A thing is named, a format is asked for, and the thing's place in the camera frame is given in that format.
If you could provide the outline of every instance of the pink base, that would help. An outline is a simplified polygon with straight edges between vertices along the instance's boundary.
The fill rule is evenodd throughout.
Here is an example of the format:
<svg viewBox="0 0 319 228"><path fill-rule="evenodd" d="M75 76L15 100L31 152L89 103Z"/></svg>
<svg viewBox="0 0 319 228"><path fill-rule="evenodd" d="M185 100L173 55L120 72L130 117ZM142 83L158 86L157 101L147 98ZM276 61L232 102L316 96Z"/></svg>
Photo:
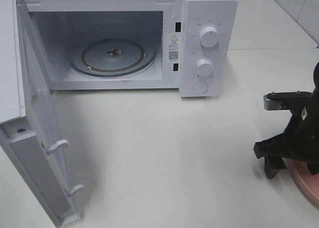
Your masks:
<svg viewBox="0 0 319 228"><path fill-rule="evenodd" d="M319 174L311 175L306 162L288 160L287 167L299 189L319 208Z"/></svg>

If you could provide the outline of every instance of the metal bracket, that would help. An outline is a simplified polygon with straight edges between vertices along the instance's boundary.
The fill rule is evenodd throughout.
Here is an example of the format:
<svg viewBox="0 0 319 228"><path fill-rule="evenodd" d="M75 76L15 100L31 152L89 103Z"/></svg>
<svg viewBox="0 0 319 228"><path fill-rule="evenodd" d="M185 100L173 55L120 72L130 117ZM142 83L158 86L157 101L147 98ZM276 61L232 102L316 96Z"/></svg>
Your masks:
<svg viewBox="0 0 319 228"><path fill-rule="evenodd" d="M84 185L82 184L72 187L72 189L68 192L68 197L72 196L74 193L76 193L78 190L82 189L83 187Z"/></svg>
<svg viewBox="0 0 319 228"><path fill-rule="evenodd" d="M308 101L311 92L272 92L264 95L264 108L267 111L290 110L294 115L300 112Z"/></svg>
<svg viewBox="0 0 319 228"><path fill-rule="evenodd" d="M62 148L62 147L68 148L69 146L70 146L70 144L67 140L65 140L65 139L60 140L60 141L57 141L56 143L52 144L51 147L49 148L49 150L46 151L46 153L48 155L51 155L52 153L56 152L60 148Z"/></svg>

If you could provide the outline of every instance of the control knob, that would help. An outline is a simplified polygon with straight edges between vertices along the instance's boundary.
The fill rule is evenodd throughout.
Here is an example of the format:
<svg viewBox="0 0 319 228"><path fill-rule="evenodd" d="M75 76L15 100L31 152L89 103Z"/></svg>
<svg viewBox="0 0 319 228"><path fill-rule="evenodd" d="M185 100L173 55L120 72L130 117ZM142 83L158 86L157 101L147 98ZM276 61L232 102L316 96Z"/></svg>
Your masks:
<svg viewBox="0 0 319 228"><path fill-rule="evenodd" d="M218 43L219 31L213 26L207 26L199 32L199 39L204 47L213 47Z"/></svg>
<svg viewBox="0 0 319 228"><path fill-rule="evenodd" d="M200 77L208 77L214 71L214 62L209 59L203 58L197 62L195 71Z"/></svg>

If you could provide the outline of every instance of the turntable plate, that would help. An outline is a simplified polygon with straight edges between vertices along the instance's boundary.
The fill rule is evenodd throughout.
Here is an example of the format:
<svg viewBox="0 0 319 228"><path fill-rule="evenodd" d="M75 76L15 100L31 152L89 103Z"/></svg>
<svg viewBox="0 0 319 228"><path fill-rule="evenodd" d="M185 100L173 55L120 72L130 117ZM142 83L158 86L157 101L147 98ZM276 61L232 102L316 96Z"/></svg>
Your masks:
<svg viewBox="0 0 319 228"><path fill-rule="evenodd" d="M154 38L130 31L105 31L72 39L68 60L77 71L100 77L131 74L156 56Z"/></svg>

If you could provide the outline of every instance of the screw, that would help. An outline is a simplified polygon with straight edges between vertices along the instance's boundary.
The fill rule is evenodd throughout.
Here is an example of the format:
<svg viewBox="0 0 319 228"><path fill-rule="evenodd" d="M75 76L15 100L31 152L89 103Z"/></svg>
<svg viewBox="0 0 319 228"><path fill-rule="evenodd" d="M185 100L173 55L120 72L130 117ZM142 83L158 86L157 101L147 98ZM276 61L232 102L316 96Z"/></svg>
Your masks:
<svg viewBox="0 0 319 228"><path fill-rule="evenodd" d="M25 129L19 129L19 130L17 130L17 133L24 134L24 133L26 133L26 130Z"/></svg>

